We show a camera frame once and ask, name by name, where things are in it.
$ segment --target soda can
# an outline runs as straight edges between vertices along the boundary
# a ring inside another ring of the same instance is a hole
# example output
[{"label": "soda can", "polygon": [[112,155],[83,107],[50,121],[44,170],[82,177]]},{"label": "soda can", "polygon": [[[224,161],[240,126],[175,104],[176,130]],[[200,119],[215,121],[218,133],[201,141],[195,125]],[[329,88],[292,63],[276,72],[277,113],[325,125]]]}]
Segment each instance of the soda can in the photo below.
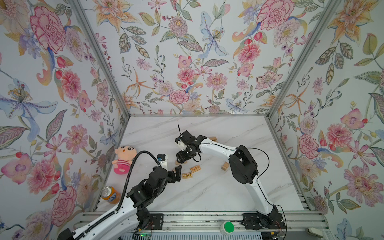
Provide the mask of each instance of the soda can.
[{"label": "soda can", "polygon": [[116,204],[120,201],[121,194],[111,186],[105,186],[101,190],[101,198],[107,200],[110,204]]}]

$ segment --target wallpaper wall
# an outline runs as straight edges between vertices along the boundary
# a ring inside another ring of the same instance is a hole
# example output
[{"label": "wallpaper wall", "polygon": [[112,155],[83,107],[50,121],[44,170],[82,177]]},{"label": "wallpaper wall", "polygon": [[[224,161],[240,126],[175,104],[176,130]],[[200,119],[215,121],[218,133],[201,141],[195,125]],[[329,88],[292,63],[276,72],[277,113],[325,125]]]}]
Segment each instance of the wallpaper wall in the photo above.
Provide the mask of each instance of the wallpaper wall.
[{"label": "wallpaper wall", "polygon": [[339,240],[384,238],[383,10],[343,1],[272,119]]},{"label": "wallpaper wall", "polygon": [[0,0],[0,82],[0,239],[56,239],[97,200],[126,119],[66,0]]},{"label": "wallpaper wall", "polygon": [[131,113],[255,114],[273,104],[327,2],[81,3]]}]

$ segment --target plush doll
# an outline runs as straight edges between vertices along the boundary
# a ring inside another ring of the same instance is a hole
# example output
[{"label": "plush doll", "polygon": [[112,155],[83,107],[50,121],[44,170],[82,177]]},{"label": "plush doll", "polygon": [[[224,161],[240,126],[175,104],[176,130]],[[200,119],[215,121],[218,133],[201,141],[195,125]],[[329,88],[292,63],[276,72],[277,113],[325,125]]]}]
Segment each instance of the plush doll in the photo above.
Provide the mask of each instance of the plush doll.
[{"label": "plush doll", "polygon": [[132,164],[132,160],[135,158],[137,151],[130,146],[121,146],[115,149],[115,153],[118,156],[118,160],[112,161],[113,169],[117,174],[127,174]]}]

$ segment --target engraved wooden block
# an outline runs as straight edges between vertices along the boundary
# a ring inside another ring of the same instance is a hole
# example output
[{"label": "engraved wooden block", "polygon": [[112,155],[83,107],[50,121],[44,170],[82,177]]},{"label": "engraved wooden block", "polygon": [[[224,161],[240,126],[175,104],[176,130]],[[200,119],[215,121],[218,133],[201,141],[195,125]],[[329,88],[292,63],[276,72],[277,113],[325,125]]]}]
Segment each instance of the engraved wooden block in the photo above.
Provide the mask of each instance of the engraved wooden block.
[{"label": "engraved wooden block", "polygon": [[200,167],[200,165],[196,165],[196,166],[194,166],[194,167],[192,167],[190,169],[191,169],[191,173],[194,173],[194,172],[197,172],[197,171],[201,170],[201,167]]},{"label": "engraved wooden block", "polygon": [[229,163],[225,162],[222,166],[221,166],[221,169],[223,169],[224,171],[226,171],[229,167]]},{"label": "engraved wooden block", "polygon": [[175,164],[176,164],[176,166],[178,166],[178,165],[180,165],[181,163],[179,163],[179,162],[177,162],[177,160],[175,161]]},{"label": "engraved wooden block", "polygon": [[189,172],[189,173],[183,173],[183,174],[181,175],[181,178],[183,178],[183,179],[192,178],[192,173],[191,173],[191,172]]}]

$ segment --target table surface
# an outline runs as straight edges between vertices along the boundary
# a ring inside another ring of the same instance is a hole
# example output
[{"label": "table surface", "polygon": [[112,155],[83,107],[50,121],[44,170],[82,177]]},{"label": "table surface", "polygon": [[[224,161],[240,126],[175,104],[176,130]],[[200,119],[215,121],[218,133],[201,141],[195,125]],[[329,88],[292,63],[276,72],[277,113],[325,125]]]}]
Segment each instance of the table surface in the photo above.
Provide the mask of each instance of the table surface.
[{"label": "table surface", "polygon": [[[295,187],[288,175],[272,134],[263,117],[256,116],[190,116],[190,117],[131,117],[124,133],[122,146],[133,146],[137,151],[147,150],[168,155],[168,170],[175,167],[176,153],[180,149],[175,144],[181,132],[188,130],[197,137],[217,137],[219,143],[238,147],[257,147],[264,150],[270,158],[270,166],[260,177],[269,199],[281,205],[284,211],[304,210]],[[250,149],[258,171],[263,172],[267,165],[266,155],[256,149]],[[182,165],[182,173],[200,165],[201,170],[193,173],[193,178],[182,179],[167,184],[164,192],[147,207],[149,211],[252,211],[256,210],[247,189],[237,182],[230,170],[221,169],[225,159],[202,155],[201,162],[192,159]],[[141,180],[146,179],[156,164],[147,154],[141,154],[135,163],[129,181],[129,191]],[[106,185],[122,192],[126,175],[110,172]],[[107,211],[113,205],[100,199],[97,211]]]}]

